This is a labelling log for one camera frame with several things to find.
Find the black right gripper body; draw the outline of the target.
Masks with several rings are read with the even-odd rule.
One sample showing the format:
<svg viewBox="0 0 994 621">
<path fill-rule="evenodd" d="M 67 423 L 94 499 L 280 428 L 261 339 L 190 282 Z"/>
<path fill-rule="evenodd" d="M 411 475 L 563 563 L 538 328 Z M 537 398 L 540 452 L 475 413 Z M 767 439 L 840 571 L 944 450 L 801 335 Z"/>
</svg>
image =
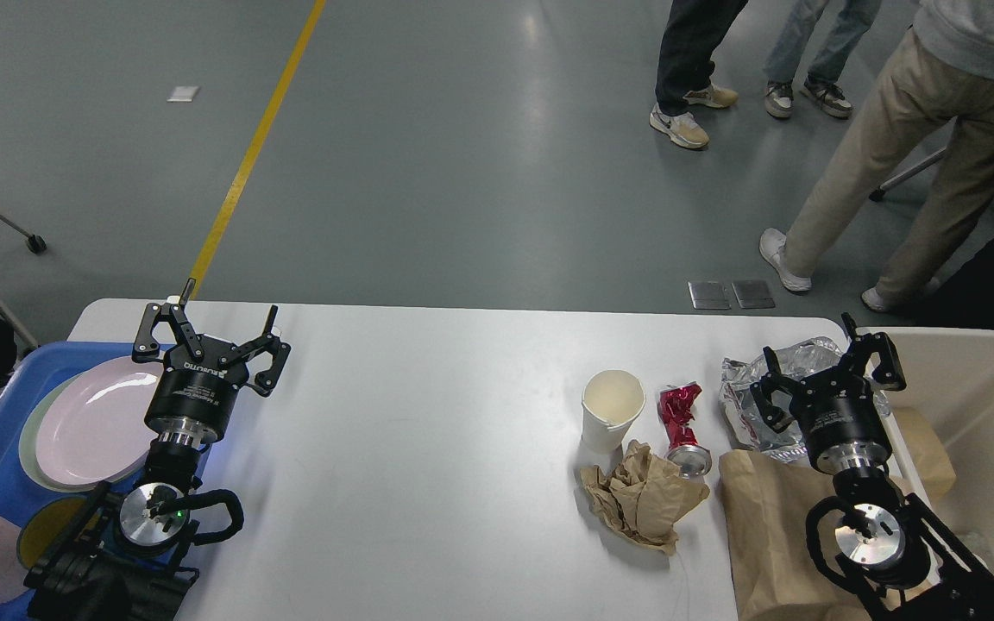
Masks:
<svg viewBox="0 0 994 621">
<path fill-rule="evenodd" d="M 871 382 L 852 371 L 823 371 L 801 380 L 790 398 L 808 460 L 829 475 L 883 468 L 892 447 L 873 401 Z"/>
</svg>

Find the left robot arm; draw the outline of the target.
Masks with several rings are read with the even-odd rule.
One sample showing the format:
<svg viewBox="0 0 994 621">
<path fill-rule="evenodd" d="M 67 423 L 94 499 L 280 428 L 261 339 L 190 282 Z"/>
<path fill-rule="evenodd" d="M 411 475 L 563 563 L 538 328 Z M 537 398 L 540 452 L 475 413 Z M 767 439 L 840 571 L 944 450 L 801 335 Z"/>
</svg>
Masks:
<svg viewBox="0 0 994 621">
<path fill-rule="evenodd" d="M 198 580 L 183 565 L 194 546 L 217 545 L 244 526 L 235 492 L 202 491 L 198 464 L 224 439 L 238 393 L 263 398 L 279 384 L 291 346 L 275 334 L 279 307 L 245 343 L 198 333 L 186 317 L 196 291 L 151 303 L 135 334 L 137 363 L 163 370 L 143 424 L 155 433 L 142 475 L 127 492 L 96 484 L 28 571 L 35 620 L 173 620 Z"/>
</svg>

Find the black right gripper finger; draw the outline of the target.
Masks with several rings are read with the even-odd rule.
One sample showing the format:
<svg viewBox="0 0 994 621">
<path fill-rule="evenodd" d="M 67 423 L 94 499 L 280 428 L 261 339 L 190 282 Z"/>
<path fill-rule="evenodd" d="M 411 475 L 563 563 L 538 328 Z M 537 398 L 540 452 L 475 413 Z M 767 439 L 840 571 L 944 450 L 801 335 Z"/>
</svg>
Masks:
<svg viewBox="0 0 994 621">
<path fill-rule="evenodd" d="M 774 433 L 784 433 L 790 426 L 790 420 L 796 417 L 785 412 L 781 406 L 774 405 L 771 396 L 773 393 L 781 392 L 788 394 L 790 398 L 800 397 L 805 392 L 804 384 L 782 373 L 780 361 L 773 348 L 764 347 L 763 358 L 766 373 L 750 386 L 751 397 L 766 428 Z"/>
<path fill-rule="evenodd" d="M 845 394 L 903 392 L 907 388 L 895 343 L 887 333 L 859 333 L 849 313 L 840 315 L 848 346 L 834 367 L 834 389 Z"/>
</svg>

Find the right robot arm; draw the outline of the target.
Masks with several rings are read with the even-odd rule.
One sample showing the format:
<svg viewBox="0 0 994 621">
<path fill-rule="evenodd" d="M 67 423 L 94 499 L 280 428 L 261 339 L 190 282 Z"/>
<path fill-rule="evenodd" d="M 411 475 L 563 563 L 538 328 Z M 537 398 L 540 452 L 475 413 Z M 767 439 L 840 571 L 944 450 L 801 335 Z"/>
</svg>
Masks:
<svg viewBox="0 0 994 621">
<path fill-rule="evenodd" d="M 873 620 L 994 620 L 994 574 L 888 475 L 894 449 L 873 393 L 906 389 L 895 343 L 860 334 L 849 314 L 841 321 L 849 343 L 835 365 L 792 378 L 766 347 L 765 373 L 750 385 L 766 427 L 796 422 L 811 467 L 833 477 L 834 494 L 806 515 L 809 557 Z"/>
</svg>

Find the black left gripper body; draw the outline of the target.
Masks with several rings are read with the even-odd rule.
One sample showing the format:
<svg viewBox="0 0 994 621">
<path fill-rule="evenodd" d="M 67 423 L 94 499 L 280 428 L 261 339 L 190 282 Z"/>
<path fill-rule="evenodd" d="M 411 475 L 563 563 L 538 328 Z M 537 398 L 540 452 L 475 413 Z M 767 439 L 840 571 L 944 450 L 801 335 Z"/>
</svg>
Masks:
<svg viewBox="0 0 994 621">
<path fill-rule="evenodd" d="M 169 421 L 186 419 L 204 429 L 204 444 L 225 437 L 238 389 L 249 380 L 246 363 L 221 368 L 222 358 L 233 361 L 234 345 L 204 345 L 204 359 L 193 361 L 188 348 L 177 345 L 163 355 L 163 374 L 143 424 L 155 433 L 166 431 Z"/>
</svg>

